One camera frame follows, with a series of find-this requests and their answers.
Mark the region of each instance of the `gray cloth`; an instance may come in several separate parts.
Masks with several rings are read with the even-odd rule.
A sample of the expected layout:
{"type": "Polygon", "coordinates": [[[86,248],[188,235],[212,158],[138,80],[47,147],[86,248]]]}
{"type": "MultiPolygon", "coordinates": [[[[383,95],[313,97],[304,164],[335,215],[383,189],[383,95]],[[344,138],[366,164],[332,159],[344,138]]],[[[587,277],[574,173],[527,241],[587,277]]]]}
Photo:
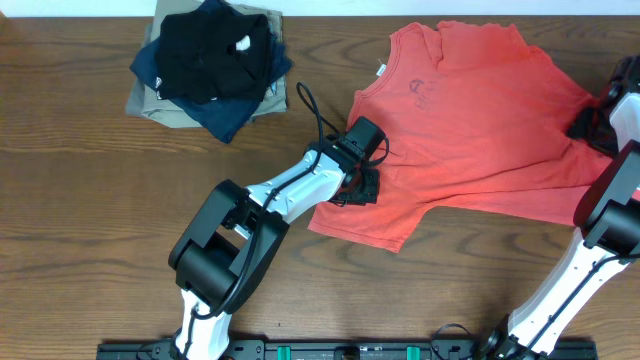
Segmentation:
{"type": "MultiPolygon", "coordinates": [[[[201,2],[195,0],[158,0],[153,24],[147,27],[142,46],[146,46],[160,36],[160,25],[167,15],[190,12],[200,5],[201,2]]],[[[269,20],[272,33],[278,39],[282,39],[281,12],[247,5],[231,5],[231,7],[245,15],[265,14],[269,20]]],[[[248,122],[251,122],[255,116],[285,112],[287,110],[286,80],[284,76],[275,82],[275,94],[273,89],[274,87],[272,86],[267,90],[264,100],[248,122]]],[[[184,110],[170,100],[158,100],[155,91],[142,84],[138,79],[133,84],[125,112],[127,115],[145,117],[172,128],[201,126],[200,123],[189,117],[184,110]]]]}

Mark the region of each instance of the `pile of clothes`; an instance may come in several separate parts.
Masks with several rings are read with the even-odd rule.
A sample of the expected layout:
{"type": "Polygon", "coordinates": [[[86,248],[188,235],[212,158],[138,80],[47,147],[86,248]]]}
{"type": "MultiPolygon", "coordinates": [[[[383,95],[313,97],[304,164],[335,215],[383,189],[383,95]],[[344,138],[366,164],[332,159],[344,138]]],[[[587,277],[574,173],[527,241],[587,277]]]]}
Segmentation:
{"type": "Polygon", "coordinates": [[[205,127],[229,143],[256,116],[284,112],[282,14],[219,0],[158,0],[131,64],[126,113],[165,126],[205,127]]]}

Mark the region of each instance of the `wooden table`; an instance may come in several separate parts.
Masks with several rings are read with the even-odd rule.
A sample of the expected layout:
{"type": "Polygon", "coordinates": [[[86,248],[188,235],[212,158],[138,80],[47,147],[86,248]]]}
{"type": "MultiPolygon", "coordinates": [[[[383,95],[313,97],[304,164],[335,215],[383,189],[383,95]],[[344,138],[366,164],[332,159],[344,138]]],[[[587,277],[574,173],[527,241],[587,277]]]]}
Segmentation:
{"type": "MultiPolygon", "coordinates": [[[[285,18],[291,110],[230,145],[204,129],[124,115],[128,66],[149,18],[5,19],[0,27],[0,358],[91,359],[104,340],[172,334],[182,300],[167,256],[213,186],[263,181],[299,161],[315,122],[304,80],[344,127],[353,93],[375,80],[388,35],[441,17],[285,18]]],[[[515,23],[597,92],[640,48],[638,18],[458,17],[515,23]]],[[[482,334],[527,299],[571,228],[438,208],[399,254],[293,226],[235,332],[271,339],[429,337],[457,322],[482,334]]],[[[640,357],[640,267],[615,277],[565,335],[603,359],[640,357]]]]}

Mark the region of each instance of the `red tank top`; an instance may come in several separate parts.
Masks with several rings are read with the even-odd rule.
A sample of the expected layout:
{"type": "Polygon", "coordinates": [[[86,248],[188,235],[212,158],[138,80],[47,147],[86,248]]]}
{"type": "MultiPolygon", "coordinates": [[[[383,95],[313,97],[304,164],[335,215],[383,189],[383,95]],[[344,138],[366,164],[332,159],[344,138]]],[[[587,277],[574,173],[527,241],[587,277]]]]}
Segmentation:
{"type": "Polygon", "coordinates": [[[593,102],[514,25],[410,24],[391,35],[385,72],[356,92],[348,119],[389,137],[378,203],[320,204],[309,229],[397,252],[436,206],[571,224],[610,162],[564,135],[593,102]]]}

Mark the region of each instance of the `navy blue cloth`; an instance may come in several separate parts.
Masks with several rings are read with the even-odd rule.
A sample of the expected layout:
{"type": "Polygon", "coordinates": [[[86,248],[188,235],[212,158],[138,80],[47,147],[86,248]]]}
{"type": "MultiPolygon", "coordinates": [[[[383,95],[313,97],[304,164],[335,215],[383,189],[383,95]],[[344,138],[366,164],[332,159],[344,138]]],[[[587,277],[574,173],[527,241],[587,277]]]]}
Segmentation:
{"type": "MultiPolygon", "coordinates": [[[[222,6],[227,5],[222,4],[219,0],[205,0],[196,11],[212,12],[222,6]]],[[[232,11],[236,15],[241,15],[233,9],[232,11]]],[[[284,54],[284,45],[276,42],[275,36],[272,38],[271,56],[273,61],[269,76],[270,82],[282,77],[292,66],[291,60],[284,54]]],[[[154,90],[156,90],[156,78],[158,77],[158,68],[154,60],[157,50],[158,39],[142,48],[130,67],[140,81],[154,90]]],[[[209,130],[211,135],[227,144],[231,142],[236,132],[251,118],[260,105],[259,101],[243,99],[218,99],[198,105],[186,97],[171,99],[171,102],[209,130]]]]}

